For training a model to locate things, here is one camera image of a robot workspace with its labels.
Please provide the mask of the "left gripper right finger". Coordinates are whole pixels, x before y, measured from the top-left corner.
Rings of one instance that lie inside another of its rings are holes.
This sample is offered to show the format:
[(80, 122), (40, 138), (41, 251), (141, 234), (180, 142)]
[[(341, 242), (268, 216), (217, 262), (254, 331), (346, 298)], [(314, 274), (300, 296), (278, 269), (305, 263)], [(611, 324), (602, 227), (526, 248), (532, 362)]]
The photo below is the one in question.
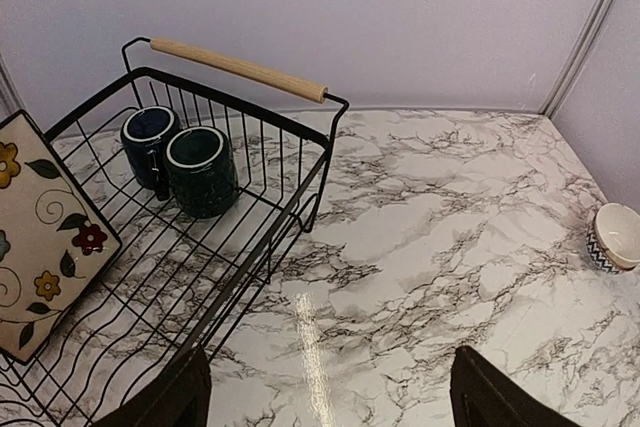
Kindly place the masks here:
[(470, 346), (455, 350), (450, 399), (455, 426), (578, 427), (530, 396)]

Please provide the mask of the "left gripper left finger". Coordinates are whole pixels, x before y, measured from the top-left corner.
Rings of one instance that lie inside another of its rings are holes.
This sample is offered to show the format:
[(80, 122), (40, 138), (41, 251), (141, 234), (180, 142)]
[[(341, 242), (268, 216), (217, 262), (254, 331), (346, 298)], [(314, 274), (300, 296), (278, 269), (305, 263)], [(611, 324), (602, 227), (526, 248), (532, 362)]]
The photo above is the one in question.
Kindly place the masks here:
[(205, 351), (194, 347), (93, 426), (206, 426), (211, 390)]

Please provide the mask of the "beige ceramic bowl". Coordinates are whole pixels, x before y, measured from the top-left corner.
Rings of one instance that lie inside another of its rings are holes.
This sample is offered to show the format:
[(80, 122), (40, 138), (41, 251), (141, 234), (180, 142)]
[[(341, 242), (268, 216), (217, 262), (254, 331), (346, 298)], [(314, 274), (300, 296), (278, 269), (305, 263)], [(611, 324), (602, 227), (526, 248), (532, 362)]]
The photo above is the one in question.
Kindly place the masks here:
[(608, 203), (597, 211), (594, 232), (603, 253), (620, 270), (639, 265), (639, 214), (620, 203)]

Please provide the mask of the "blue zigzag patterned bowl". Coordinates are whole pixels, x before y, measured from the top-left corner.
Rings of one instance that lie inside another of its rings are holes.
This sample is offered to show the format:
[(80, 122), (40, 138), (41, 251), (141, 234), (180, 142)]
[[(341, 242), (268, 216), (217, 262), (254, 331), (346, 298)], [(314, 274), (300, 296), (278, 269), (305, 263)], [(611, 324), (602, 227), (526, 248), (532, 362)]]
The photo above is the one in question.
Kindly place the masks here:
[(593, 226), (590, 226), (586, 236), (586, 249), (588, 255), (596, 268), (610, 274), (621, 274), (623, 270), (613, 264), (607, 257), (604, 250), (598, 243), (598, 239)]

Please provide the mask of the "dark green mug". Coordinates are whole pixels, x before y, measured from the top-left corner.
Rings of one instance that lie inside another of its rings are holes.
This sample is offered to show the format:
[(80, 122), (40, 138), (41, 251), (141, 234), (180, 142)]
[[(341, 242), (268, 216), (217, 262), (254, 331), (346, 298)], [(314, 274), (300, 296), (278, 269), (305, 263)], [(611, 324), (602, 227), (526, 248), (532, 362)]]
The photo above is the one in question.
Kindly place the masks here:
[(210, 219), (227, 212), (239, 197), (228, 137), (212, 126), (181, 130), (164, 153), (169, 184), (184, 214)]

